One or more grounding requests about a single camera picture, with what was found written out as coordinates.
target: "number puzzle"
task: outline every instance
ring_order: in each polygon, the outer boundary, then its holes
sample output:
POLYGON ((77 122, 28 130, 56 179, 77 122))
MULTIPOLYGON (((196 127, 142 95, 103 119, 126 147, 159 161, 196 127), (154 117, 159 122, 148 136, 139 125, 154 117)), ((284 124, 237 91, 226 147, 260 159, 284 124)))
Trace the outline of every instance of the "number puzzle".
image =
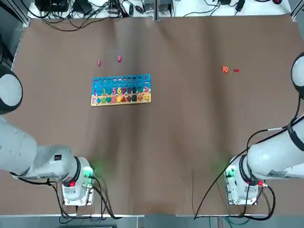
POLYGON ((149 102, 151 102, 150 75, 93 78, 91 106, 149 102))

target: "orange number piece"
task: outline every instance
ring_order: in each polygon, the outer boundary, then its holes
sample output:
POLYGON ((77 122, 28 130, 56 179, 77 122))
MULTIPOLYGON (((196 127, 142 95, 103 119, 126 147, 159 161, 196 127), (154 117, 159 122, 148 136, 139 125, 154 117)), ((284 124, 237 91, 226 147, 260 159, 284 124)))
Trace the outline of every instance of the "orange number piece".
POLYGON ((228 67, 227 66, 223 66, 223 73, 228 73, 228 67))

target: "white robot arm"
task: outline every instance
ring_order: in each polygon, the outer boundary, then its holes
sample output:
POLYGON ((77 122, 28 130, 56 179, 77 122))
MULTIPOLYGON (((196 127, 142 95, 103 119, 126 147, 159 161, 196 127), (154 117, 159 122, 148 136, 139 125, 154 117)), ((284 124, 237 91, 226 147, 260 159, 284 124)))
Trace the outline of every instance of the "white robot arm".
MULTIPOLYGON (((303 72, 304 53, 301 53, 293 63, 291 80, 302 99, 304 98, 303 72)), ((304 140, 304 116, 290 123, 276 136, 252 145, 247 155, 242 155, 233 161, 225 171, 229 204, 252 205, 257 199, 259 181, 304 178, 302 140, 304 140)))
MULTIPOLYGON (((23 98, 17 76, 0 65, 0 114, 19 107, 23 98)), ((20 180, 54 179, 62 182, 67 205, 93 202, 93 169, 83 157, 75 157, 67 146, 37 146, 36 140, 8 123, 0 115, 0 169, 20 180)))

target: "white cylinder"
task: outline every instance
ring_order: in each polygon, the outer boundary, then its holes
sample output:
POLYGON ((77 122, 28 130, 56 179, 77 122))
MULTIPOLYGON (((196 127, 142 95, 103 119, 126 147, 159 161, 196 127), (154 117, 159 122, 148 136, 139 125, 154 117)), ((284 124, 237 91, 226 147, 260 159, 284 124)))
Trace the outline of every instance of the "white cylinder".
MULTIPOLYGON (((300 140, 304 139, 304 120, 293 126, 300 140)), ((290 167, 304 163, 304 152, 291 140, 285 131, 264 142, 252 145, 248 151, 248 165, 259 179, 277 179, 289 176, 290 167)))
POLYGON ((298 58, 291 69, 291 77, 296 86, 304 86, 304 56, 298 58))
POLYGON ((0 169, 22 174, 37 154, 35 139, 0 117, 0 169))

